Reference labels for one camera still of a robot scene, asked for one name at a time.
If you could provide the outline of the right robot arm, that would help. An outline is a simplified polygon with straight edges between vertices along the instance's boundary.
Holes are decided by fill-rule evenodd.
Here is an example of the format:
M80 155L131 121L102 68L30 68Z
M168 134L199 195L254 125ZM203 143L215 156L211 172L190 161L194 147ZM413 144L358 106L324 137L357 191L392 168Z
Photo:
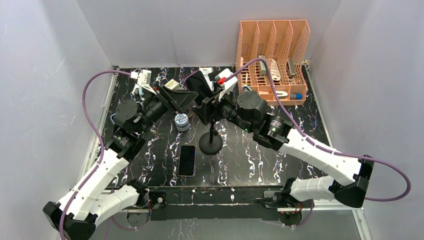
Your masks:
M202 93L195 100L194 112L203 123L226 119L242 130L252 133L259 145L296 157L327 175L319 178L290 178L281 193L282 202L295 207L307 200L337 200L352 208L362 207L373 162L365 157L342 156L308 135L303 136L294 124L268 112L268 104L255 91L242 92L236 100L216 93Z

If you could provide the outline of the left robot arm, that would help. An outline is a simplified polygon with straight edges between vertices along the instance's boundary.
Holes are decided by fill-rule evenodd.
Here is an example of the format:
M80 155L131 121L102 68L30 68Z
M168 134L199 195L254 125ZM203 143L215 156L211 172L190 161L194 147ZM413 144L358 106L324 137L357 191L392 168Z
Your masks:
M43 213L63 240L87 240L96 227L119 210L129 206L144 208L149 203L147 188L130 181L111 195L98 199L115 176L138 155L149 131L167 112L184 113L199 96L196 91L153 88L139 104L127 99L118 104L113 117L114 130L108 140L100 139L97 162L64 197L49 201Z

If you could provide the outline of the black smartphone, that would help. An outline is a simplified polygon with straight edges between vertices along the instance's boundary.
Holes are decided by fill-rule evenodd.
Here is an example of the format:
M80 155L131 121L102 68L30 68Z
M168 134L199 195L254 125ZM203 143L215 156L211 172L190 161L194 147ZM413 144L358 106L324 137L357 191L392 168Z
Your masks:
M210 98L213 95L207 80L200 70L187 76L184 80L184 85L189 91L198 93L194 100L197 106L201 106L205 98Z

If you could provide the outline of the black phone stand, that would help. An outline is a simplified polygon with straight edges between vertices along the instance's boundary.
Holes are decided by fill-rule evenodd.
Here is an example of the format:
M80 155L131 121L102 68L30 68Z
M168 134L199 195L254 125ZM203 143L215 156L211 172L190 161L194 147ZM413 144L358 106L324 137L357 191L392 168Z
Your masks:
M210 122L209 132L203 134L198 144L200 151L205 155L216 155L223 147L223 139L215 129L215 122Z

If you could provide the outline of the purple smartphone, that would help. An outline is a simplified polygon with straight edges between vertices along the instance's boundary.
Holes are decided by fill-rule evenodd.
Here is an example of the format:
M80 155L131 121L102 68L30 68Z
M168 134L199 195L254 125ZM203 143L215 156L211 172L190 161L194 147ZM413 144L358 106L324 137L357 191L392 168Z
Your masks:
M178 172L180 177L192 177L195 174L196 147L182 145L180 148Z

